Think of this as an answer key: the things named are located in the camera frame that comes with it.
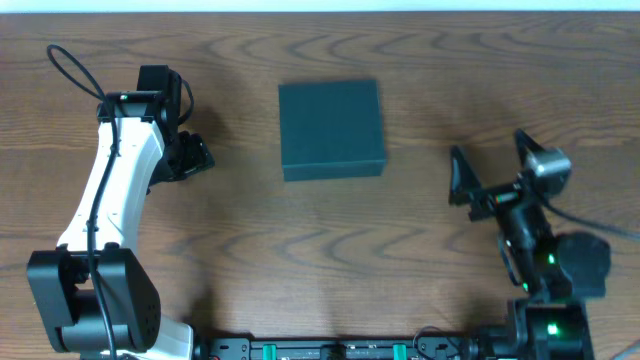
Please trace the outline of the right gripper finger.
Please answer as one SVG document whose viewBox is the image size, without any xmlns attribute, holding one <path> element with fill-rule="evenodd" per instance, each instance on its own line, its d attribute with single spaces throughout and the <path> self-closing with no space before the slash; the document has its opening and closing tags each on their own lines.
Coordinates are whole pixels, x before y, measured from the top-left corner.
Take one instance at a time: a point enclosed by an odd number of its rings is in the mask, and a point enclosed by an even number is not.
<svg viewBox="0 0 640 360">
<path fill-rule="evenodd" d="M 514 140 L 521 165 L 524 165 L 526 163 L 527 156 L 530 153 L 545 151 L 545 148 L 537 143 L 523 129 L 517 129 L 514 132 Z"/>
<path fill-rule="evenodd" d="M 476 200 L 482 192 L 482 185 L 459 146 L 451 147 L 450 160 L 451 179 L 449 199 Z"/>
</svg>

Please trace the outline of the dark green box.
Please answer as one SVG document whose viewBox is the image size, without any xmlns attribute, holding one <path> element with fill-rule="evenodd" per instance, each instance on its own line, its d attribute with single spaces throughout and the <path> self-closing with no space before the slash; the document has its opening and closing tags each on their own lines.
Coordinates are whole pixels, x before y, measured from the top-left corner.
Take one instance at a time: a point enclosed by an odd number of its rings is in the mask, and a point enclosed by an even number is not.
<svg viewBox="0 0 640 360">
<path fill-rule="evenodd" d="M 387 163 L 377 81 L 278 87 L 286 181 L 380 176 Z"/>
</svg>

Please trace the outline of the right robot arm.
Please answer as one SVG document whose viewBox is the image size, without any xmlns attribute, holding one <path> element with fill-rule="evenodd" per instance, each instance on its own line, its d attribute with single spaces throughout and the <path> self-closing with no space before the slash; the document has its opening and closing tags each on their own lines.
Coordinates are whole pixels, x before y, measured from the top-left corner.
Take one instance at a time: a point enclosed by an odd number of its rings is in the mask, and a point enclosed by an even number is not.
<svg viewBox="0 0 640 360">
<path fill-rule="evenodd" d="M 609 243 L 589 232 L 553 232 L 544 214 L 572 164 L 526 132 L 514 134 L 521 169 L 511 183 L 485 187 L 463 150 L 450 150 L 449 202 L 467 205 L 469 218 L 493 218 L 510 281 L 526 295 L 508 303 L 504 326 L 478 330 L 458 346 L 461 359 L 592 359 L 585 303 L 606 294 Z"/>
</svg>

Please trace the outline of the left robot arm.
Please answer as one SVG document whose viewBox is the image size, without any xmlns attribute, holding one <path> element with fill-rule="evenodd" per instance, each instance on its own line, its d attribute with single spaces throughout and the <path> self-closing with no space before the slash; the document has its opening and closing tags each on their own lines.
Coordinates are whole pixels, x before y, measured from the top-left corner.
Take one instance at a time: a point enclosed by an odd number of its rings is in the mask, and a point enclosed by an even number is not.
<svg viewBox="0 0 640 360">
<path fill-rule="evenodd" d="M 194 329 L 163 315 L 137 259 L 151 186 L 214 166 L 202 138 L 180 130 L 189 86 L 166 65 L 143 65 L 137 88 L 100 105 L 99 145 L 81 202 L 55 249 L 35 251 L 28 282 L 52 348 L 84 359 L 203 359 Z"/>
</svg>

